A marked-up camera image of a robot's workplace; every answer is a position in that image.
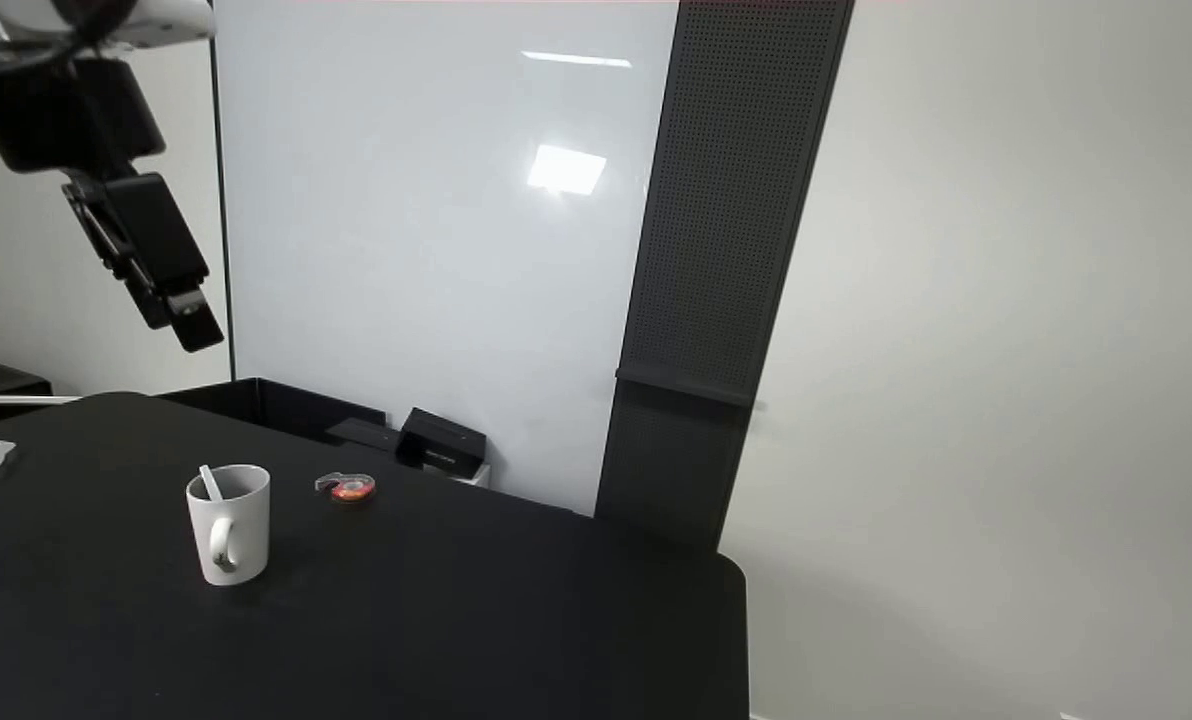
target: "white wall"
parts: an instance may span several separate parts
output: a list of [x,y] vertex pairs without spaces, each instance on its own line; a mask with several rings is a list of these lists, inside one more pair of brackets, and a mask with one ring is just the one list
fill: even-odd
[[[588,513],[674,22],[675,0],[226,0],[239,376],[466,422],[504,493]],[[604,157],[597,195],[529,190],[540,145]]]
[[774,720],[1192,720],[1192,0],[860,0],[725,548]]
[[[214,268],[204,297],[229,322],[210,44],[133,58],[170,152],[166,171]],[[229,348],[187,355],[171,334],[147,334],[123,283],[86,240],[63,176],[17,176],[0,164],[0,361],[55,381],[55,394],[170,394],[229,381]]]

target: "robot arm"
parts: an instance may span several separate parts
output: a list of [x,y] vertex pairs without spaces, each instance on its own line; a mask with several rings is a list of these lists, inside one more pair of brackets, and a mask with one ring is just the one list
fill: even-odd
[[214,36],[196,0],[0,0],[0,161],[70,176],[63,195],[147,330],[187,351],[226,334],[200,297],[210,264],[170,184],[135,171],[166,152],[153,108],[104,48],[162,48]]

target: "white mug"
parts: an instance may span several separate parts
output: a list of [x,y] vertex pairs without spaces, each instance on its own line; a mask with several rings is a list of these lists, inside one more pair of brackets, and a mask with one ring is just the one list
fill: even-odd
[[222,466],[214,476],[222,481],[226,502],[210,502],[200,476],[186,489],[200,577],[218,588],[237,588],[268,568],[273,471],[261,466]]

